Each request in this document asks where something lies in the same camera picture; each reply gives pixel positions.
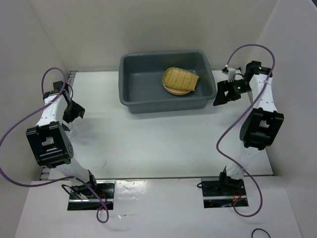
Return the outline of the yellow round plate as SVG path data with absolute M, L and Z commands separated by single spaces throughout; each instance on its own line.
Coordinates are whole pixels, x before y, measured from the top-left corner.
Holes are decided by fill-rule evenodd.
M 190 90 L 172 88 L 172 87 L 166 86 L 165 84 L 163 85 L 163 87 L 170 94 L 177 95 L 177 96 L 186 95 L 186 94 L 189 94 L 191 92 Z

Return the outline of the woven bamboo tray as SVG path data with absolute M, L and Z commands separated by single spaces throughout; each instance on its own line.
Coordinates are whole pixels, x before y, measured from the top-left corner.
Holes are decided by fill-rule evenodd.
M 198 80 L 198 75 L 177 67 L 168 68 L 162 77 L 166 86 L 190 91 L 195 91 Z

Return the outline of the clear plastic cup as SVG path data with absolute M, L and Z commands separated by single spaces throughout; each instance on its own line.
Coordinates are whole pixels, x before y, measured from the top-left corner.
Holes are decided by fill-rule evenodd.
M 68 130 L 66 131 L 66 135 L 70 139 L 74 139 L 77 136 L 77 131 L 75 129 L 75 126 L 71 122 L 68 124 Z

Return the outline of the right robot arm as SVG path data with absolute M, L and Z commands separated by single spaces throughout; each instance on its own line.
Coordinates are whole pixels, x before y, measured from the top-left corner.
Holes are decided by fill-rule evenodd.
M 240 155 L 233 165 L 224 168 L 217 182 L 218 192 L 228 195 L 241 188 L 245 171 L 254 158 L 273 143 L 284 121 L 284 115 L 277 111 L 273 101 L 271 68 L 253 60 L 246 65 L 245 73 L 239 80 L 235 78 L 236 70 L 227 65 L 222 72 L 228 79 L 217 84 L 217 95 L 213 104 L 219 106 L 236 101 L 247 92 L 252 93 L 253 104 L 240 129 Z

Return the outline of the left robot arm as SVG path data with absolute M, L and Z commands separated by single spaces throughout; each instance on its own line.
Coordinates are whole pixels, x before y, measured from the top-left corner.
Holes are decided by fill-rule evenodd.
M 26 136 L 36 162 L 56 170 L 71 182 L 77 192 L 87 198 L 95 197 L 99 186 L 95 177 L 74 158 L 74 149 L 69 139 L 72 122 L 83 118 L 85 109 L 70 97 L 69 85 L 63 81 L 53 84 L 53 90 L 44 94 L 47 106 L 35 127 L 26 130 Z

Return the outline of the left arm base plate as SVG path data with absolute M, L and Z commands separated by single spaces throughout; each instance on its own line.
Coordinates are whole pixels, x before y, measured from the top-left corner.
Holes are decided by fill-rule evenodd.
M 113 210 L 114 207 L 114 192 L 115 192 L 115 180 L 97 180 L 97 185 L 95 187 L 95 196 L 86 187 L 82 186 L 82 193 L 79 188 L 71 187 L 69 185 L 62 184 L 61 187 L 66 191 L 69 196 L 68 200 L 68 211 L 87 211 L 87 210 L 97 210 L 104 207 L 100 203 L 101 199 L 108 210 Z

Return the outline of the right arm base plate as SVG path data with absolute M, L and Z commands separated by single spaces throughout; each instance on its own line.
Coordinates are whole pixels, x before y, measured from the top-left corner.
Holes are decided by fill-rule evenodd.
M 249 206 L 244 183 L 239 187 L 229 187 L 221 185 L 216 178 L 202 178 L 196 187 L 202 191 L 205 209 L 230 208 L 236 201 L 236 207 Z

